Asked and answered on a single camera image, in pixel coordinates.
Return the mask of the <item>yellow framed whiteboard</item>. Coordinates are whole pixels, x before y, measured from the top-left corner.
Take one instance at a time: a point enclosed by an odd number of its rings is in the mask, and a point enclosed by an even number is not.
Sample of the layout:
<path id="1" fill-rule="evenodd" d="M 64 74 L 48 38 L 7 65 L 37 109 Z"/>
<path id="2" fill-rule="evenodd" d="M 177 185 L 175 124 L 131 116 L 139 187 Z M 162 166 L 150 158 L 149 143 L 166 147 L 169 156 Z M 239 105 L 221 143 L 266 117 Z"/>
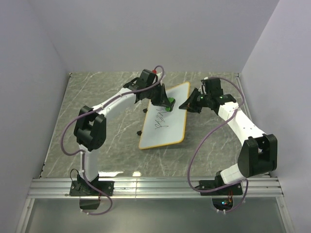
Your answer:
<path id="1" fill-rule="evenodd" d="M 179 144 L 184 140 L 187 111 L 179 109 L 179 106 L 187 100 L 189 92 L 189 82 L 166 91 L 169 98 L 175 99 L 173 110 L 170 112 L 166 111 L 165 107 L 148 104 L 138 144 L 140 150 Z"/>

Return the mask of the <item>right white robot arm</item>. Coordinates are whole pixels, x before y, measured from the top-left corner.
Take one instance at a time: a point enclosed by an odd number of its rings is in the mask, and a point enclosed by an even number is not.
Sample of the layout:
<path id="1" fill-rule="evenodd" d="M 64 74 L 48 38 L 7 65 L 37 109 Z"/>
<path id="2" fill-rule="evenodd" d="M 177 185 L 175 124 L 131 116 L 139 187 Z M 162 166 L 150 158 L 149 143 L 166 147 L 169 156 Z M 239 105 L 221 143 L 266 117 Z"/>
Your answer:
<path id="1" fill-rule="evenodd" d="M 221 81 L 223 77 L 206 77 L 201 80 L 201 87 L 195 88 L 179 109 L 191 113 L 201 113 L 203 108 L 209 108 L 218 115 L 223 123 L 210 131 L 199 143 L 203 143 L 215 131 L 228 125 L 242 145 L 236 164 L 217 173 L 212 189 L 191 189 L 201 193 L 217 191 L 227 193 L 232 185 L 238 184 L 249 177 L 264 174 L 277 168 L 277 138 L 266 134 L 258 128 L 241 110 L 244 100 L 237 103 L 231 94 L 225 94 Z"/>

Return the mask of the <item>green whiteboard eraser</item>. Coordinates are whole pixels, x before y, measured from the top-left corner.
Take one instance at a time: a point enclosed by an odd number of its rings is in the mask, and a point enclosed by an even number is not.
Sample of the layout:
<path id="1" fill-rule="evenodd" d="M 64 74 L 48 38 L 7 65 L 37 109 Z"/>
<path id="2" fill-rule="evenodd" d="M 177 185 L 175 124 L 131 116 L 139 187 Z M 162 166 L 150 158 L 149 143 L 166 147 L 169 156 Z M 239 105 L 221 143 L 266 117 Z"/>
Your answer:
<path id="1" fill-rule="evenodd" d="M 169 104 L 165 107 L 166 112 L 171 112 L 173 110 L 175 99 L 174 98 L 168 98 Z"/>

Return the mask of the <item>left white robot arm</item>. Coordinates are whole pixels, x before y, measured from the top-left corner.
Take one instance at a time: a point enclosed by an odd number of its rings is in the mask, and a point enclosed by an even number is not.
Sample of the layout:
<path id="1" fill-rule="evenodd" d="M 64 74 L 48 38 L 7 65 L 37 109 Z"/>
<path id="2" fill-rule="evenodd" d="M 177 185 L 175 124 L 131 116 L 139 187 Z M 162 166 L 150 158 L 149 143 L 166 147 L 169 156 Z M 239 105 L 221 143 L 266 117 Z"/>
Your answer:
<path id="1" fill-rule="evenodd" d="M 139 77 L 123 85 L 121 90 L 103 103 L 92 108 L 84 106 L 78 116 L 74 135 L 79 144 L 81 153 L 81 171 L 79 175 L 84 179 L 81 189 L 87 195 L 98 191 L 97 158 L 98 150 L 106 140 L 106 128 L 109 120 L 125 110 L 131 104 L 136 104 L 143 99 L 149 99 L 153 106 L 164 108 L 165 111 L 173 110 L 175 100 L 166 94 L 162 79 L 165 71 L 162 66 L 161 76 L 156 70 L 144 69 Z"/>

